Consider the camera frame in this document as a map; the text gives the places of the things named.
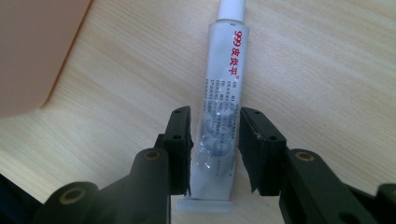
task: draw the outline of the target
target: black bracket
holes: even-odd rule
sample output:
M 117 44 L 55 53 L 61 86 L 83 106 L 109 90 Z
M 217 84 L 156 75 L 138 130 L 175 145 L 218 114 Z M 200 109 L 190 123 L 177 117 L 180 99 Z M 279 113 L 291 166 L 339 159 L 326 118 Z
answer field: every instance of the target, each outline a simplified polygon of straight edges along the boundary
M 316 153 L 288 150 L 286 139 L 260 111 L 242 108 L 239 149 L 252 190 L 279 195 L 285 223 L 396 223 L 396 184 L 376 196 L 343 184 Z
M 127 176 L 101 190 L 89 182 L 66 185 L 34 211 L 31 223 L 170 223 L 170 196 L 190 193 L 190 119 L 189 106 L 176 109 L 155 146 L 137 153 Z M 0 221 L 9 220 L 10 213 L 0 214 Z

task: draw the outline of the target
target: glue tube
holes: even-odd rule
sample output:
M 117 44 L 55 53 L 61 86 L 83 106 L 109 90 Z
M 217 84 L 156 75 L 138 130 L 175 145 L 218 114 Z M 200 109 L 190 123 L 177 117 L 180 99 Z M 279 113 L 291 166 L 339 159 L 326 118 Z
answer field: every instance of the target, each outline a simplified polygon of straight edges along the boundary
M 209 26 L 203 113 L 191 162 L 191 195 L 180 210 L 230 212 L 234 148 L 244 79 L 248 28 L 245 0 L 220 0 L 217 21 Z

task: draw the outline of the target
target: wood grain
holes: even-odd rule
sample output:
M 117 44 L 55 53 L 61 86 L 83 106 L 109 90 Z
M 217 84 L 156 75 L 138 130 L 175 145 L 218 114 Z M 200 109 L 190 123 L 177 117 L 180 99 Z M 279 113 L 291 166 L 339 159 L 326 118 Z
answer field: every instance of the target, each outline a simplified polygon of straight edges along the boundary
M 171 111 L 196 133 L 207 26 L 218 1 L 93 1 L 49 101 L 0 120 L 0 173 L 44 202 L 79 180 L 127 175 Z M 290 148 L 317 152 L 374 194 L 396 182 L 396 2 L 247 0 L 242 105 L 261 110 Z M 177 211 L 173 223 L 283 223 L 277 200 L 249 192 L 239 153 L 231 214 Z

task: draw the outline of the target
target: tube cap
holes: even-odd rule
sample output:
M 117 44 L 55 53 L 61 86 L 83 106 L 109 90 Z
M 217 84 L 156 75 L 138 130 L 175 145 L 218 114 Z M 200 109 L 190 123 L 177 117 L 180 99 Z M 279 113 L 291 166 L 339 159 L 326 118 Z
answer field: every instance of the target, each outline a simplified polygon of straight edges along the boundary
M 220 0 L 218 20 L 244 22 L 245 0 Z

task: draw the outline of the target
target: screw hole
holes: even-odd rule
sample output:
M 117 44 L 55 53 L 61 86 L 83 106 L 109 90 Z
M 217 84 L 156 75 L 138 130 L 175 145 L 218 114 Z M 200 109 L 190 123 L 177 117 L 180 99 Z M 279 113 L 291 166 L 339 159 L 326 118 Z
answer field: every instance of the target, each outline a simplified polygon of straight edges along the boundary
M 341 213 L 340 218 L 346 224 L 360 224 L 359 220 L 349 213 Z
M 158 151 L 150 151 L 145 154 L 146 160 L 154 161 L 160 158 L 160 153 Z
M 80 187 L 75 187 L 72 189 L 67 190 L 65 193 L 61 195 L 59 202 L 61 204 L 71 204 L 76 203 L 85 196 L 85 189 Z
M 297 152 L 295 156 L 300 161 L 313 161 L 315 159 L 311 154 L 306 152 Z

